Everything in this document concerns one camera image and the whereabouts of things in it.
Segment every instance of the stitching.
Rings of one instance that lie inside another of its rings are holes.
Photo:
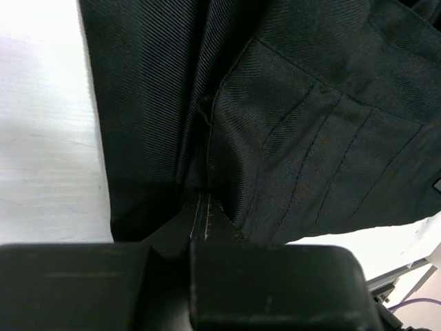
[[[230,69],[228,70],[228,72],[224,76],[224,78],[222,79],[220,86],[219,86],[219,89],[217,90],[216,94],[214,95],[213,105],[212,105],[212,113],[211,113],[212,125],[209,129],[208,147],[207,147],[207,165],[206,166],[207,166],[207,184],[208,184],[208,186],[211,183],[211,181],[210,181],[211,174],[210,174],[210,169],[209,169],[209,152],[210,152],[211,146],[212,146],[213,127],[214,127],[214,120],[215,120],[214,108],[216,107],[216,105],[218,103],[219,94],[221,93],[221,90],[223,90],[223,84],[228,79],[228,77],[230,76],[232,71],[236,68],[236,66],[238,65],[238,62],[242,59],[242,56],[244,55],[245,51],[248,49],[248,47],[252,41],[253,41],[253,38],[250,38],[249,41],[245,44],[245,47],[242,49],[242,51],[240,52],[240,54],[237,57],[237,59],[235,60],[235,62],[230,67]]]
[[[314,224],[316,224],[317,221],[318,221],[318,219],[319,219],[320,213],[321,213],[321,211],[322,211],[322,209],[323,209],[323,206],[324,206],[324,204],[325,204],[326,198],[328,197],[329,191],[330,191],[330,189],[331,189],[332,182],[333,182],[334,179],[336,178],[337,172],[339,171],[341,165],[343,164],[343,161],[344,161],[345,158],[346,158],[346,154],[348,153],[349,149],[351,148],[353,142],[356,140],[356,137],[358,136],[358,133],[360,132],[360,130],[362,129],[362,127],[365,126],[365,124],[366,124],[367,120],[369,119],[369,117],[371,116],[372,112],[373,112],[373,109],[371,109],[371,111],[369,112],[369,115],[367,115],[367,117],[366,117],[366,119],[363,121],[362,125],[357,129],[357,132],[355,133],[355,135],[353,136],[351,142],[350,142],[349,145],[347,146],[347,148],[346,148],[346,150],[345,150],[345,153],[343,154],[343,157],[342,157],[342,159],[340,160],[340,163],[338,164],[338,167],[337,167],[336,171],[334,172],[334,175],[332,176],[331,181],[329,182],[329,186],[328,186],[328,188],[327,188],[327,190],[326,190],[325,197],[324,197],[323,200],[322,200],[322,204],[320,205],[320,209],[318,210],[317,217],[316,217],[316,220],[314,221]]]
[[[381,108],[376,107],[376,106],[374,106],[374,105],[371,105],[370,103],[367,103],[366,101],[360,100],[358,97],[355,97],[355,96],[353,96],[353,95],[351,95],[351,94],[349,94],[349,93],[347,93],[347,92],[345,92],[345,91],[340,90],[340,89],[337,88],[336,86],[333,86],[333,85],[329,84],[327,81],[325,81],[325,80],[322,79],[321,77],[317,77],[313,72],[311,72],[309,69],[305,68],[304,66],[297,64],[296,62],[292,61],[292,59],[288,59],[285,55],[283,55],[282,53],[280,53],[279,51],[277,51],[276,49],[274,49],[274,48],[273,48],[271,45],[269,45],[266,41],[263,41],[262,39],[257,39],[257,38],[256,38],[256,40],[257,40],[257,42],[261,43],[263,46],[265,46],[265,47],[268,48],[269,50],[271,50],[271,51],[273,51],[274,53],[276,53],[279,57],[281,57],[282,59],[284,59],[286,62],[292,64],[294,67],[296,67],[296,68],[302,70],[303,72],[306,72],[307,74],[311,75],[313,78],[317,79],[319,82],[323,83],[323,85],[325,85],[325,86],[327,86],[327,87],[329,87],[329,88],[333,88],[334,90],[337,90],[337,91],[339,91],[339,92],[341,92],[341,93],[344,93],[344,94],[347,95],[348,97],[351,97],[352,99],[354,99],[354,100],[356,100],[356,101],[358,101],[358,102],[360,102],[360,103],[363,103],[363,104],[366,105],[366,106],[370,106],[370,107],[372,107],[372,108],[375,108],[375,109],[377,109],[377,110],[380,110],[380,111],[385,112],[385,113],[387,113],[387,114],[390,114],[390,115],[392,115],[392,116],[395,116],[395,117],[398,117],[398,118],[401,118],[401,119],[405,119],[405,120],[407,120],[407,121],[410,121],[410,122],[413,122],[413,123],[416,123],[416,124],[419,124],[419,125],[422,125],[422,124],[423,124],[423,123],[420,123],[420,122],[415,121],[415,120],[413,120],[413,119],[408,119],[408,118],[406,118],[406,117],[400,116],[399,114],[394,114],[394,113],[392,113],[392,112],[388,112],[387,110],[384,110],[384,109],[381,109]]]
[[[420,133],[422,129],[422,126],[420,126],[420,128],[418,129],[418,131],[410,138],[410,140],[408,142],[406,142],[401,149],[398,151],[398,153],[392,158],[392,160],[390,160],[386,167],[384,168],[384,170],[381,172],[380,176],[378,176],[378,178],[375,180],[375,183],[373,183],[373,185],[371,186],[371,188],[369,189],[369,191],[366,193],[366,195],[363,197],[362,201],[360,202],[360,204],[358,205],[357,209],[355,212],[352,213],[352,215],[349,217],[349,220],[352,219],[352,217],[356,214],[356,212],[360,209],[361,205],[363,204],[363,202],[365,202],[365,199],[367,198],[367,196],[371,193],[371,191],[373,190],[373,188],[377,185],[377,183],[380,181],[381,177],[383,176],[383,174],[386,172],[386,170],[389,168],[389,166],[392,164],[392,162],[398,157],[398,155],[401,154],[401,152],[415,139],[416,136],[418,136],[418,134]]]
[[[208,219],[209,219],[209,201],[211,199],[212,195],[208,194],[208,202],[207,202],[207,218],[205,220],[205,235],[204,235],[204,241],[208,238]]]
[[[294,106],[294,107],[292,107],[291,108],[291,110],[285,115],[285,116],[282,116],[280,119],[279,119],[279,121],[277,122],[277,124],[271,129],[271,131],[269,132],[269,134],[267,135],[267,137],[265,138],[265,140],[263,141],[263,144],[262,144],[262,148],[260,149],[260,153],[259,153],[259,165],[258,165],[258,168],[257,168],[257,173],[256,173],[256,179],[255,179],[255,181],[254,181],[254,192],[253,192],[253,197],[252,197],[252,199],[251,199],[251,203],[249,204],[249,207],[248,207],[248,210],[247,210],[247,212],[245,213],[245,216],[244,216],[244,219],[246,219],[247,217],[248,217],[248,214],[249,214],[249,211],[251,210],[251,208],[252,208],[252,206],[253,206],[253,204],[254,204],[254,199],[256,198],[256,193],[257,193],[257,183],[258,183],[258,180],[259,180],[259,174],[260,174],[260,172],[261,172],[261,170],[262,170],[262,155],[263,155],[263,150],[265,149],[265,145],[266,145],[266,143],[267,143],[267,141],[273,136],[273,134],[275,133],[275,131],[276,131],[276,128],[281,124],[281,123],[283,123],[284,121],[286,121],[286,119],[287,119],[287,117],[289,116],[289,115],[291,115],[294,111],[296,111],[302,104],[304,104],[305,103],[305,101],[306,101],[306,99],[307,99],[307,97],[311,94],[311,91],[314,89],[314,86],[315,86],[315,84],[316,84],[316,82],[313,82],[312,84],[311,84],[311,86],[308,88],[308,91],[305,93],[305,95],[302,97],[302,99]]]
[[[194,213],[193,228],[192,228],[192,231],[190,232],[190,238],[192,238],[193,231],[194,231],[194,226],[196,225],[196,217],[198,216],[198,210],[199,210],[199,203],[200,202],[201,202],[201,193],[199,192],[198,204],[196,205],[196,211]]]
[[[341,93],[340,93],[340,96],[338,97],[338,100],[337,100],[336,104],[334,105],[334,107],[332,108],[332,110],[331,110],[330,112],[328,112],[328,114],[327,114],[327,115],[325,116],[325,118],[323,119],[322,123],[320,124],[320,126],[319,126],[318,129],[317,129],[316,134],[314,135],[314,138],[312,139],[311,143],[309,144],[309,146],[308,146],[308,148],[307,148],[307,150],[306,150],[306,153],[305,153],[305,155],[304,155],[304,157],[303,157],[303,160],[302,160],[302,164],[300,165],[300,169],[299,169],[298,174],[297,174],[297,177],[296,177],[296,182],[295,182],[295,184],[294,184],[294,189],[292,190],[291,201],[289,202],[288,208],[285,210],[285,213],[284,213],[282,219],[279,221],[277,229],[282,225],[283,221],[285,220],[286,216],[288,215],[288,211],[291,209],[292,202],[293,202],[293,200],[294,200],[294,195],[296,195],[296,189],[297,189],[297,186],[298,186],[298,182],[300,181],[300,177],[301,177],[301,174],[302,174],[302,171],[303,171],[303,167],[304,167],[305,162],[306,162],[306,160],[307,160],[307,158],[308,158],[308,156],[309,156],[309,152],[311,152],[312,146],[313,146],[314,143],[316,142],[316,139],[317,139],[318,133],[320,132],[320,130],[322,129],[322,127],[323,127],[324,124],[326,123],[326,120],[328,119],[328,117],[329,117],[329,116],[334,112],[334,110],[337,108],[338,104],[340,103],[340,100],[342,99],[342,95],[343,95],[343,93],[341,92]],[[276,230],[275,233],[273,234],[273,239],[274,239],[274,237],[276,236],[276,233],[277,233],[277,230]]]

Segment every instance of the white surface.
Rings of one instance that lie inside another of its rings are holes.
[[[441,300],[441,271],[436,271],[427,282],[409,299],[432,298]],[[404,327],[428,328],[441,331],[441,306],[432,303],[414,303],[400,308],[395,315],[404,323]]]
[[[75,1],[0,0],[0,243],[111,241]]]
[[[441,214],[413,224],[304,238],[297,244],[342,246],[354,253],[368,280],[428,257],[441,242]]]
[[[427,258],[437,269],[441,269],[441,244],[433,251],[430,257]]]
[[[393,289],[392,293],[387,297],[389,302],[384,302],[383,305],[386,308],[390,308],[402,302],[432,267],[433,266],[431,264],[427,264],[421,268],[412,270],[402,275],[394,284],[395,288]]]

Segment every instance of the black plastic object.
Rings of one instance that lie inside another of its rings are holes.
[[[401,331],[403,323],[381,303],[376,302],[377,311],[383,324],[384,331]]]
[[[1,330],[382,330],[341,248],[18,245],[0,260]]]

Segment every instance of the black trousers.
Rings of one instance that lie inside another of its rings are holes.
[[[438,0],[81,0],[112,233],[194,191],[252,241],[441,210]]]

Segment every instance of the seam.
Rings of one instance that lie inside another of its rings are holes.
[[[293,107],[291,108],[291,110],[290,110],[285,116],[282,116],[282,117],[278,120],[277,124],[271,129],[271,131],[269,132],[269,134],[267,135],[267,137],[266,137],[265,140],[263,141],[262,148],[260,149],[260,153],[259,153],[259,165],[258,165],[258,168],[257,168],[256,179],[255,179],[255,181],[254,181],[253,197],[252,197],[252,199],[251,199],[251,203],[249,204],[248,210],[247,210],[247,212],[245,213],[244,220],[248,217],[249,212],[250,212],[250,210],[251,210],[251,208],[252,208],[252,206],[253,206],[253,204],[254,204],[254,200],[255,200],[255,198],[256,198],[256,193],[257,193],[257,183],[258,183],[258,181],[259,181],[259,174],[260,174],[260,172],[261,172],[261,170],[262,170],[262,163],[263,163],[263,162],[262,162],[262,156],[263,156],[263,150],[264,150],[265,147],[266,147],[267,141],[273,136],[273,134],[275,133],[277,127],[278,127],[281,123],[285,122],[286,119],[287,119],[287,117],[288,117],[289,115],[291,115],[291,114],[292,114],[293,112],[295,112],[295,111],[296,111],[296,110],[297,110],[302,104],[305,103],[306,99],[307,99],[307,98],[309,97],[309,95],[311,94],[311,91],[314,89],[315,84],[316,84],[316,82],[313,82],[313,83],[311,84],[311,86],[308,88],[308,91],[307,91],[307,92],[305,93],[305,95],[302,97],[302,99],[301,99],[301,100],[300,100],[295,106],[293,106]]]
[[[292,202],[293,202],[293,200],[294,200],[294,196],[296,195],[296,190],[297,190],[298,182],[300,181],[300,178],[301,178],[301,175],[302,175],[303,167],[304,167],[305,162],[306,162],[306,160],[307,160],[307,158],[308,158],[308,156],[309,156],[309,153],[311,152],[312,146],[313,146],[314,143],[316,142],[316,139],[317,139],[318,133],[321,131],[322,127],[323,127],[324,124],[326,123],[326,120],[328,120],[328,117],[329,117],[329,116],[334,112],[334,110],[337,108],[338,104],[340,103],[340,100],[342,99],[343,94],[344,94],[344,93],[342,93],[342,92],[340,93],[340,96],[338,97],[338,100],[337,100],[336,104],[334,105],[334,107],[331,109],[331,111],[328,112],[328,114],[327,114],[327,115],[325,116],[325,118],[323,119],[322,123],[320,124],[320,126],[318,127],[318,129],[317,129],[317,131],[316,131],[316,134],[314,135],[314,138],[312,139],[311,143],[309,144],[309,146],[308,146],[308,148],[307,148],[307,150],[306,150],[306,153],[305,153],[305,155],[304,155],[304,157],[303,157],[303,160],[302,160],[302,164],[300,165],[300,168],[299,168],[299,170],[298,170],[298,174],[297,174],[297,177],[296,177],[296,182],[295,182],[295,184],[294,184],[294,189],[292,190],[291,201],[289,202],[288,208],[285,210],[285,213],[284,213],[284,215],[282,216],[282,219],[279,221],[278,226],[277,226],[277,229],[279,229],[279,227],[282,225],[283,221],[285,220],[286,216],[288,215],[289,210],[290,210],[291,207],[292,207]],[[275,233],[273,234],[273,239],[274,239],[274,237],[276,236],[277,229],[276,229]]]
[[[352,215],[349,217],[349,220],[352,219],[352,217],[357,213],[357,211],[360,209],[361,205],[363,204],[363,202],[365,202],[365,199],[369,196],[369,194],[371,193],[371,191],[373,190],[374,187],[376,187],[377,183],[380,181],[381,177],[383,176],[383,174],[386,172],[386,170],[389,168],[389,166],[392,164],[393,161],[395,161],[395,159],[398,157],[398,155],[401,154],[401,152],[416,138],[416,136],[418,136],[418,134],[420,133],[422,129],[422,126],[420,126],[420,128],[418,129],[418,131],[410,138],[410,140],[408,140],[398,151],[398,153],[392,158],[392,160],[390,160],[386,167],[384,167],[384,170],[381,172],[380,176],[378,176],[378,178],[375,180],[375,182],[373,183],[373,185],[371,186],[371,188],[369,189],[369,191],[367,191],[366,195],[363,197],[362,201],[360,202],[360,204],[358,205],[358,207],[356,208],[355,212],[352,213]]]
[[[192,231],[190,232],[190,238],[192,238],[194,226],[196,225],[196,217],[198,216],[199,204],[201,203],[201,195],[202,194],[199,192],[198,204],[196,205],[196,211],[194,213],[193,227],[192,227]]]
[[[284,59],[286,62],[292,64],[294,67],[296,67],[296,68],[302,70],[303,72],[306,72],[307,74],[309,74],[309,75],[312,76],[313,78],[317,79],[319,82],[323,83],[323,85],[325,85],[325,86],[327,86],[327,87],[329,87],[329,88],[333,88],[334,90],[339,91],[339,92],[341,92],[341,93],[347,95],[348,97],[351,97],[352,99],[354,99],[354,100],[356,100],[356,101],[358,101],[358,102],[360,102],[360,103],[362,103],[362,104],[364,104],[364,105],[366,105],[366,106],[369,106],[369,107],[375,108],[375,109],[377,109],[377,110],[380,110],[380,111],[385,112],[385,113],[387,113],[387,114],[390,114],[390,115],[392,115],[392,116],[395,116],[395,117],[398,117],[398,118],[401,118],[401,119],[405,119],[406,121],[410,121],[410,122],[412,122],[412,123],[416,123],[416,124],[419,124],[419,125],[423,125],[423,123],[420,123],[420,122],[415,121],[415,120],[413,120],[413,119],[408,119],[407,117],[400,116],[400,115],[398,115],[398,114],[394,114],[394,113],[392,113],[392,112],[388,112],[387,110],[384,110],[384,109],[379,108],[379,107],[377,107],[377,106],[371,105],[370,103],[367,103],[366,101],[363,101],[363,100],[359,99],[358,97],[355,97],[355,96],[353,96],[353,95],[351,95],[351,94],[349,94],[349,93],[347,93],[347,92],[345,92],[345,91],[342,91],[340,88],[337,88],[336,86],[333,86],[333,85],[329,84],[329,83],[328,83],[326,80],[324,80],[323,78],[318,77],[318,76],[315,75],[312,71],[310,71],[309,69],[305,68],[304,66],[302,66],[302,65],[300,65],[300,64],[297,64],[297,63],[294,62],[292,59],[288,59],[285,55],[283,55],[282,53],[280,53],[279,51],[277,51],[277,50],[276,50],[272,45],[270,45],[267,41],[263,41],[262,39],[259,39],[259,38],[256,38],[256,40],[257,40],[257,42],[261,43],[263,46],[265,46],[265,47],[268,48],[269,50],[271,50],[271,51],[273,51],[274,53],[276,53],[279,57],[281,57],[282,59]]]
[[[249,41],[245,44],[245,47],[242,49],[242,51],[238,55],[237,59],[233,63],[233,65],[227,71],[227,74],[222,79],[220,86],[219,86],[218,90],[216,91],[216,94],[214,95],[213,104],[212,104],[212,111],[211,111],[212,125],[210,126],[210,129],[209,129],[208,146],[207,146],[207,165],[206,165],[206,167],[207,167],[207,185],[208,185],[208,187],[211,184],[211,181],[210,181],[211,174],[210,174],[210,168],[209,168],[209,154],[210,154],[210,150],[211,150],[211,146],[212,146],[213,127],[214,127],[214,121],[215,121],[214,108],[216,108],[216,104],[218,103],[219,94],[223,90],[223,84],[228,79],[228,77],[230,76],[232,71],[236,68],[236,66],[238,65],[239,61],[242,59],[245,51],[248,49],[248,47],[252,41],[253,41],[253,38],[250,38]]]
[[[208,194],[208,201],[207,201],[207,218],[205,219],[205,233],[204,233],[204,241],[208,238],[208,219],[209,219],[209,201],[211,199],[212,195]]]
[[[322,212],[323,206],[325,205],[325,201],[326,201],[326,199],[327,199],[327,197],[328,197],[328,194],[329,194],[329,191],[330,191],[330,189],[331,189],[331,185],[332,185],[332,183],[334,182],[334,179],[336,178],[336,175],[337,175],[338,171],[340,170],[340,167],[341,167],[341,165],[343,164],[343,161],[345,160],[346,155],[347,155],[349,149],[351,148],[352,144],[353,144],[354,141],[356,140],[356,137],[358,136],[358,133],[361,131],[361,129],[363,128],[363,126],[365,126],[365,124],[366,124],[367,120],[369,119],[369,117],[371,116],[372,112],[373,112],[373,109],[371,109],[371,111],[370,111],[369,114],[367,115],[366,119],[363,121],[363,123],[361,124],[361,126],[358,128],[358,130],[357,130],[357,132],[355,133],[355,135],[353,136],[351,142],[350,142],[349,145],[347,146],[347,148],[346,148],[346,150],[345,150],[345,153],[343,154],[343,157],[342,157],[342,159],[340,160],[340,163],[338,164],[338,167],[337,167],[336,171],[334,172],[334,175],[332,176],[331,181],[329,182],[328,188],[327,188],[326,193],[325,193],[325,197],[324,197],[323,200],[322,200],[322,203],[321,203],[321,205],[320,205],[320,209],[318,210],[317,217],[316,217],[316,220],[314,221],[314,224],[317,224],[317,221],[318,221],[318,219],[319,219],[319,217],[320,217],[320,213]]]
[[[439,63],[437,63],[435,61],[432,61],[432,60],[429,60],[429,59],[426,59],[425,57],[422,57],[422,56],[420,56],[418,54],[409,52],[408,50],[405,50],[404,48],[401,48],[400,46],[392,43],[392,41],[388,40],[388,38],[384,35],[382,30],[372,20],[368,20],[367,21],[367,25],[370,26],[371,29],[374,30],[390,48],[393,48],[394,50],[406,53],[407,55],[409,55],[411,57],[414,57],[414,58],[417,58],[419,60],[422,60],[425,63],[429,64],[430,66],[439,68]]]
[[[438,0],[438,4],[435,6],[435,8],[433,9],[432,14],[430,15],[429,19],[427,20],[429,23],[432,21],[432,18],[435,16],[436,12],[440,8],[440,5],[441,5],[441,2],[439,2],[439,0]]]
[[[409,8],[408,6],[406,6],[405,4],[403,4],[403,3],[401,3],[401,2],[399,2],[399,1],[392,1],[392,2],[394,2],[395,3],[395,6],[396,7],[401,7],[403,10],[405,10],[406,12],[407,12],[407,15],[412,15],[413,17],[415,17],[421,24],[424,24],[428,29],[429,29],[429,31],[430,31],[430,34],[433,36],[433,37],[435,37],[435,38],[438,38],[439,37],[439,32],[426,20],[426,19],[423,19],[420,15],[418,15],[415,11],[413,11],[411,8]],[[369,3],[370,3],[370,11],[372,12],[373,10],[372,10],[372,8],[374,8],[375,6],[376,6],[376,4],[374,3],[374,0],[369,0]],[[380,28],[376,28],[375,29],[375,31],[376,32],[379,32],[379,33],[382,33],[382,31],[381,31],[381,29]],[[391,44],[391,45],[394,45],[392,42],[390,42],[389,40],[388,40],[388,38],[386,37],[386,36],[384,36],[385,38],[386,38],[386,40]]]

